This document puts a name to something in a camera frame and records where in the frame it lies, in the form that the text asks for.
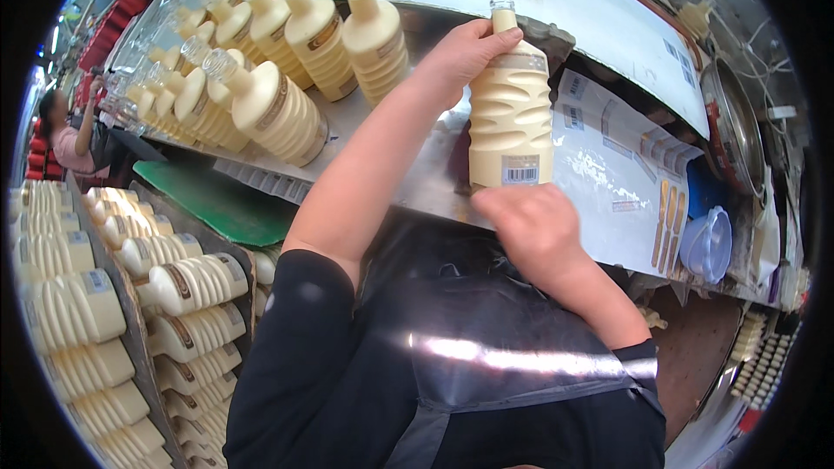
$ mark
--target metal pot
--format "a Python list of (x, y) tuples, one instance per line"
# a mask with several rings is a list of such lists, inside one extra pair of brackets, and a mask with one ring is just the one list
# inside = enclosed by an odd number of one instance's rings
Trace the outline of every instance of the metal pot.
[(753, 106), (741, 82), (723, 59), (715, 58), (701, 75), (701, 92), (715, 164), (737, 192), (761, 199), (765, 152)]

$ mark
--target sticker sheet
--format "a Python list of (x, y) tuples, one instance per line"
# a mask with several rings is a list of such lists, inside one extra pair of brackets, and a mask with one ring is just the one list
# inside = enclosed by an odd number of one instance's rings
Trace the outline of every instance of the sticker sheet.
[(686, 224), (686, 164), (703, 154), (570, 70), (553, 107), (553, 182), (579, 212), (595, 261), (672, 272)]

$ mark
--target green cutting board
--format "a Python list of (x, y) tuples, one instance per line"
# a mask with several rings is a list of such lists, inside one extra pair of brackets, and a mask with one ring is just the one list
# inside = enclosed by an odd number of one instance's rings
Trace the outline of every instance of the green cutting board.
[(298, 210), (214, 170), (170, 162), (136, 162), (133, 170), (233, 243), (276, 244), (287, 236)]

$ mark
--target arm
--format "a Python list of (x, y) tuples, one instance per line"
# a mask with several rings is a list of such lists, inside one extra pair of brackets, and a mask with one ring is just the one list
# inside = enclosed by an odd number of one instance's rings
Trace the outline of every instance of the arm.
[(332, 259), (356, 289), (362, 255), (431, 127), (490, 59), (522, 37), (521, 30), (491, 29), (488, 20), (454, 28), (371, 112), (304, 199), (284, 252), (306, 249)]
[(535, 286), (585, 320), (611, 350), (652, 338), (631, 299), (582, 250), (579, 216), (556, 185), (485, 189), (474, 207)]
[(84, 107), (84, 118), (81, 120), (81, 128), (78, 129), (78, 137), (75, 139), (75, 154), (86, 155), (90, 150), (90, 139), (93, 137), (93, 111), (95, 110), (96, 94), (102, 88), (104, 78), (96, 76), (90, 83), (90, 92), (87, 105)]

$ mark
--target woman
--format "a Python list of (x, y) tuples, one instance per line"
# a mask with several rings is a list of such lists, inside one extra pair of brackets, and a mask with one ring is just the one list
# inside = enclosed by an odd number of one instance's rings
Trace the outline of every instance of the woman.
[[(494, 237), (445, 247), (445, 229), (424, 261), (416, 231), (374, 256), (356, 303), (360, 261), (432, 126), (522, 38), (491, 30), (443, 38), (298, 209), (229, 408), (230, 469), (663, 466), (652, 336), (556, 186), (473, 196), (514, 267), (470, 268)], [(403, 275), (369, 281), (413, 250)]]

